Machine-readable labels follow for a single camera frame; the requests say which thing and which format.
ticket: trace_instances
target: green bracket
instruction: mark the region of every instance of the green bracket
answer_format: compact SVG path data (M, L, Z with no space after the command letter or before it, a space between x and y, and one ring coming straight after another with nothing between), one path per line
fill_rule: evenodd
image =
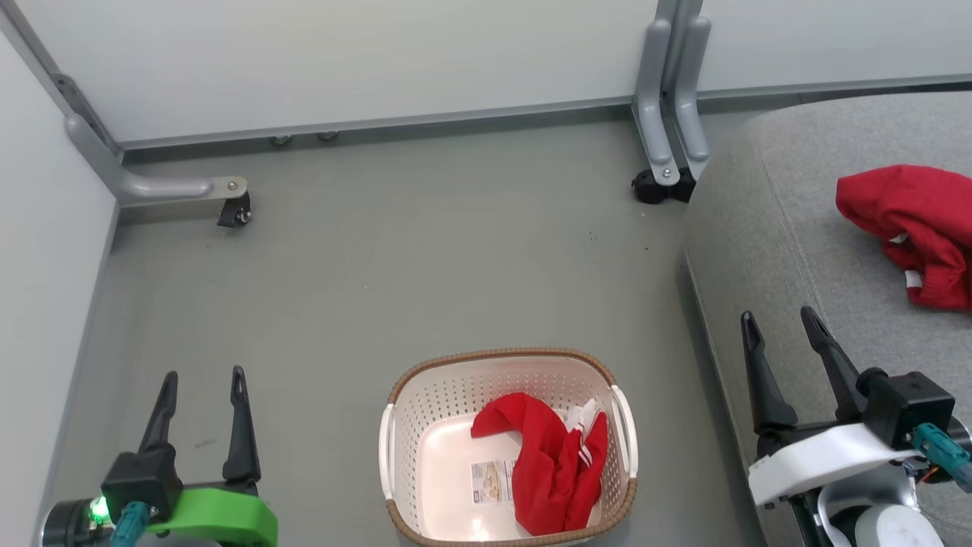
M146 533L169 531L222 545L277 546L277 517L262 499L216 488L183 491L172 518L146 529Z

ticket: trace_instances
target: laundry basket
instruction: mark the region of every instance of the laundry basket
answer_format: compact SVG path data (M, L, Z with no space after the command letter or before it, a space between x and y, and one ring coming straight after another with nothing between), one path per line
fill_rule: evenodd
M520 391L561 416L592 398L607 413L609 446L601 499L587 528L529 535L516 523L508 490L509 472L520 452L519 434L469 436L483 406ZM389 396L378 453L392 521L405 537L427 547L582 543L621 522L637 488L638 437L624 393L597 359L570 349L479 351L413 367ZM499 469L501 480L507 481L491 491L497 498L484 499L475 491L472 474L484 465Z

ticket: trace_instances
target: gray sofa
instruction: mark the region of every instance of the gray sofa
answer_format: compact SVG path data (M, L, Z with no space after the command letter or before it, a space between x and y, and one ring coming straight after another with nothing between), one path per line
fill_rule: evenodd
M972 92L859 97L788 108L744 126L709 164L686 213L685 253L738 449L755 459L739 318L752 310L800 421L836 404L800 321L813 306L858 370L921 370L972 424L972 314L921 309L881 242L834 205L838 177L889 164L972 175ZM972 546L972 496L920 485L951 547ZM769 545L802 545L786 506L758 509Z

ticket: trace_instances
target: brown woven basket rim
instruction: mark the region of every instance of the brown woven basket rim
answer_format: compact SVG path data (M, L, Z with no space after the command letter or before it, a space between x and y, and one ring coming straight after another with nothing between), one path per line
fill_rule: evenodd
M601 364L601 361L597 360L591 355L588 355L587 353L584 353L583 351L562 347L508 347L505 349L490 349L486 351L458 353L456 355L439 357L438 359L430 359L415 365L405 372L405 374L401 375L401 378L395 384L395 387L392 388L391 395L388 396L388 402L394 405L398 401L399 394L401 393L401 389L404 387L404 385L412 378L415 378L415 376L417 376L419 373L428 369L464 361L478 361L497 357L531 356L570 357L577 359L587 363L601 373L601 376L604 377L609 385L616 384L614 381L614 376L610 373L608 367L604 366ZM399 512L399 507L395 504L393 499L385 500L385 505L388 507L388 514L392 517L392 522L395 523L395 528L397 528L399 532L409 541L421 545L422 547L541 547L544 545L557 545L560 543L587 539L594 537L595 535L605 533L606 531L616 527L618 523L623 521L628 515L628 511L631 510L631 506L635 502L635 492L637 490L638 480L634 478L628 479L628 490L625 492L624 501L621 503L621 506L618 507L614 513L609 515L606 520L598 523L596 526L573 531L562 531L560 533L552 533L549 535L527 537L524 539L507 539L502 541L443 541L439 539L430 539L413 530L405 522L405 519Z

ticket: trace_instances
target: white partition panel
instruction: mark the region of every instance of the white partition panel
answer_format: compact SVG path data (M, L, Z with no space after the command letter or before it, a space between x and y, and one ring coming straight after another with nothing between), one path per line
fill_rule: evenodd
M17 3L112 136L138 147L618 102L657 0Z
M700 96L972 80L969 0L704 0Z
M0 15L0 31L11 27ZM115 198L0 34L0 496L3 545L34 545Z

